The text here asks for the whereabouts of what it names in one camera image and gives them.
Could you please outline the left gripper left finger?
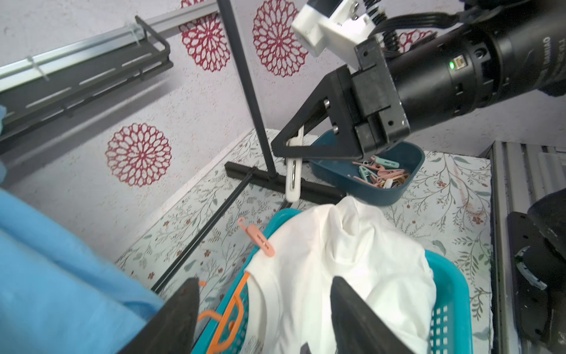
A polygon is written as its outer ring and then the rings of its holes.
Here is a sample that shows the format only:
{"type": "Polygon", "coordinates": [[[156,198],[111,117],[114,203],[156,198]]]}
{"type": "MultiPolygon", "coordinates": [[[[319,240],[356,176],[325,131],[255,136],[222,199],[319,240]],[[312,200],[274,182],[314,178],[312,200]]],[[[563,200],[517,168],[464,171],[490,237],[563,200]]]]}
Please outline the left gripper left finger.
{"type": "Polygon", "coordinates": [[[120,352],[190,353],[194,343],[199,304],[199,279],[190,278],[120,352]]]}

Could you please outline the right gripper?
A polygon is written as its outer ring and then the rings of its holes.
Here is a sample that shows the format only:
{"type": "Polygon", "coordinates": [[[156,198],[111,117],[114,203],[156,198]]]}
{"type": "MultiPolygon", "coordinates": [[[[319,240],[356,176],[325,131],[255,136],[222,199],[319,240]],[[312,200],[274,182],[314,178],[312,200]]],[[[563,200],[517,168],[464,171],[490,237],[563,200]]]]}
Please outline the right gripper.
{"type": "Polygon", "coordinates": [[[387,151],[411,132],[405,110],[377,38],[354,48],[358,70],[341,66],[325,75],[290,122],[272,141],[277,157],[347,160],[387,151]],[[290,146],[303,128],[308,134],[325,120],[335,133],[334,145],[290,146]]]}

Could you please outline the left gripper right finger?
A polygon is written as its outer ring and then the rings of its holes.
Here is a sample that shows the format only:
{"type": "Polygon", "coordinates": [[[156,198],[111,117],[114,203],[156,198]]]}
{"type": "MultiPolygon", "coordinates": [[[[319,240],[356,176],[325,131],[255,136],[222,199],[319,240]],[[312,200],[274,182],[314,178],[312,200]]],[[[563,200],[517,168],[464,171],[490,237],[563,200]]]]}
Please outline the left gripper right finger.
{"type": "Polygon", "coordinates": [[[337,353],[410,353],[343,277],[334,277],[330,302],[337,353]]]}

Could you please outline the orange plastic hanger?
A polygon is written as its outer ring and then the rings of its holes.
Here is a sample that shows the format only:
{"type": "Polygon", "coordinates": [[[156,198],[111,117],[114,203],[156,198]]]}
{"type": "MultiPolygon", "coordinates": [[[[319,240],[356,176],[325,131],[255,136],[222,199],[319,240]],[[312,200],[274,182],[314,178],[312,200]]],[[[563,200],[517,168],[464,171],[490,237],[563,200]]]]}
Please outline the orange plastic hanger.
{"type": "Polygon", "coordinates": [[[192,353],[243,353],[249,323],[248,279],[249,274],[242,271],[217,310],[198,316],[198,324],[206,322],[206,326],[192,353]]]}

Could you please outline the white t-shirt black print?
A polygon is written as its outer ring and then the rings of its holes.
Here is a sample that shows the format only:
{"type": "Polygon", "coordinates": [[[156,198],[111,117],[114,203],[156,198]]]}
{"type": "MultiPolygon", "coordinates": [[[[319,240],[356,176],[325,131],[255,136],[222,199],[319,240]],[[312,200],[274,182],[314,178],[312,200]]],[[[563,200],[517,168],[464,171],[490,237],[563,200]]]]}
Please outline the white t-shirt black print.
{"type": "Polygon", "coordinates": [[[353,197],[310,208],[269,238],[274,256],[257,252],[249,275],[243,353],[334,353],[330,292],[342,277],[414,353],[429,351],[436,302],[425,249],[382,211],[353,197]]]}

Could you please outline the light blue garment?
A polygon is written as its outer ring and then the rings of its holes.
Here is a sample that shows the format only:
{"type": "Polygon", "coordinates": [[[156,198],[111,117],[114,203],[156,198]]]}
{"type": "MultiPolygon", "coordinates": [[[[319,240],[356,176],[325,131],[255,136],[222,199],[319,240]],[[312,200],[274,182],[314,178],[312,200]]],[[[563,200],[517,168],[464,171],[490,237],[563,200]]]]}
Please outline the light blue garment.
{"type": "Polygon", "coordinates": [[[3,353],[117,353],[163,304],[81,239],[1,192],[3,353]]]}

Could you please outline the white clothespin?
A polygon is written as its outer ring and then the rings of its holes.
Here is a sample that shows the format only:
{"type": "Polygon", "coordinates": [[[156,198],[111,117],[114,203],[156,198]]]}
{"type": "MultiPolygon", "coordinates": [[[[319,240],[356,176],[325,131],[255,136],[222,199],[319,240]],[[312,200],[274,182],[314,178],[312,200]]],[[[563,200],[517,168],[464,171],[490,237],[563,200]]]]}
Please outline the white clothespin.
{"type": "MultiPolygon", "coordinates": [[[[287,147],[302,147],[304,142],[304,128],[301,127],[297,134],[287,141],[287,147]]],[[[287,175],[285,182],[285,197],[287,202],[296,203],[301,196],[302,184],[302,158],[287,158],[287,175]]]]}

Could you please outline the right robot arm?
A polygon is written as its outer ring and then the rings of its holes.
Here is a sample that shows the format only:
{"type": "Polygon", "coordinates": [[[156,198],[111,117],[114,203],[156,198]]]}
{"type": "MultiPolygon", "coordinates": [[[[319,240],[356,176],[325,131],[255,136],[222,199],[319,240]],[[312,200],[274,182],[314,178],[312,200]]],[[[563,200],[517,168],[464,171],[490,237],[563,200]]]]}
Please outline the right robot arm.
{"type": "Polygon", "coordinates": [[[378,1],[309,1],[293,21],[325,75],[272,141],[278,157],[361,159],[410,134],[533,90],[565,94],[563,1],[466,1],[386,18],[378,1]]]}

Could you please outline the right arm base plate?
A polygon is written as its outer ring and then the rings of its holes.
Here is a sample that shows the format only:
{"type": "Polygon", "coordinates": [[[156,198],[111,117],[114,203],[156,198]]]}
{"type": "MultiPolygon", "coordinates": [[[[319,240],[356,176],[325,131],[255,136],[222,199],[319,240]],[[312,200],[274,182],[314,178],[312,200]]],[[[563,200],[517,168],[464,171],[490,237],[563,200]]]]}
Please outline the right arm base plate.
{"type": "Polygon", "coordinates": [[[565,352],[565,190],[507,217],[514,315],[523,338],[565,352]]]}

